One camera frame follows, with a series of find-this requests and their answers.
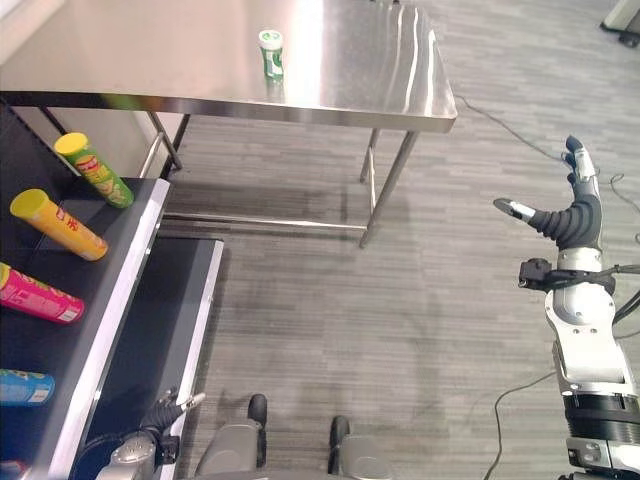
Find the table leg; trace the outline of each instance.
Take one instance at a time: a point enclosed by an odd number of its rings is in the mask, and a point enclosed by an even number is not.
[[[371,237],[371,231],[373,229],[374,224],[380,217],[380,213],[382,213],[382,208],[384,204],[389,200],[391,196],[391,192],[393,188],[396,186],[398,182],[398,178],[400,178],[400,173],[404,168],[407,160],[409,158],[409,154],[413,149],[413,145],[416,143],[418,138],[418,132],[407,132],[402,140],[402,144],[398,149],[398,153],[396,154],[396,159],[393,161],[393,165],[391,166],[391,171],[389,171],[389,175],[384,182],[384,186],[382,187],[382,191],[380,192],[380,197],[378,198],[378,202],[376,203],[373,212],[371,212],[371,216],[369,217],[369,222],[367,223],[367,230],[362,234],[362,238],[360,239],[360,248],[364,248],[364,246],[369,241]]]
[[[362,172],[360,172],[360,183],[364,183],[367,180],[369,174],[369,149],[371,153],[376,149],[376,143],[378,143],[378,136],[380,136],[380,130],[374,128],[371,130],[371,137],[369,138],[369,146],[364,154],[364,163],[362,164]]]
[[[173,143],[171,143],[171,139],[167,135],[167,132],[165,132],[164,127],[162,126],[162,122],[158,118],[158,115],[156,114],[156,112],[147,112],[147,115],[149,115],[149,119],[151,120],[151,123],[153,123],[156,132],[162,133],[162,142],[164,143],[164,146],[167,147],[169,156],[171,157],[171,161],[175,165],[176,170],[181,170],[182,162],[180,161],[180,157],[178,157],[178,152],[176,152],[176,149],[173,147]]]

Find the pringles can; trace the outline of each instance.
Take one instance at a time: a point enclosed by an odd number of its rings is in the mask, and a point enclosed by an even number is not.
[[[84,302],[0,262],[0,305],[56,323],[82,315]]]
[[[31,188],[18,194],[9,210],[85,260],[98,260],[107,253],[107,242],[49,200],[43,190]]]
[[[53,148],[66,158],[110,205],[126,208],[133,203],[133,193],[129,187],[98,156],[84,133],[67,133],[56,141]]]
[[[32,407],[42,405],[53,395],[55,381],[44,373],[0,369],[0,405]]]

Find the metal bracket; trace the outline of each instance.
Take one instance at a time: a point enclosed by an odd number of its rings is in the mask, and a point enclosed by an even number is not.
[[[158,134],[156,135],[156,138],[153,139],[153,143],[151,144],[151,146],[149,147],[149,150],[147,151],[147,157],[144,159],[144,163],[142,164],[142,167],[140,168],[140,172],[138,173],[138,178],[144,178],[147,176],[147,172],[151,167],[151,162],[153,160],[153,157],[156,155],[158,148],[160,148],[160,143],[162,142],[163,138],[164,138],[164,133],[158,132]]]

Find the green can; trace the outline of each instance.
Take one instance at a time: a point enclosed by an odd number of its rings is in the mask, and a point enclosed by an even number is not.
[[[264,74],[269,78],[281,79],[282,68],[282,34],[277,30],[263,30],[258,35]]]
[[[133,193],[129,187],[98,157],[84,133],[67,133],[56,141],[53,148],[96,187],[110,205],[127,208],[133,203]]]

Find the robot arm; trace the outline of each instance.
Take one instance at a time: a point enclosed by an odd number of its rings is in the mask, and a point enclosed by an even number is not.
[[[632,478],[640,475],[640,408],[612,332],[615,282],[602,274],[598,180],[584,146],[574,137],[566,145],[575,197],[568,209],[544,212],[508,199],[494,204],[558,246],[557,270],[531,259],[522,264],[519,285],[547,292],[545,313],[556,334],[553,358],[571,433],[569,461],[587,472],[572,477]]]

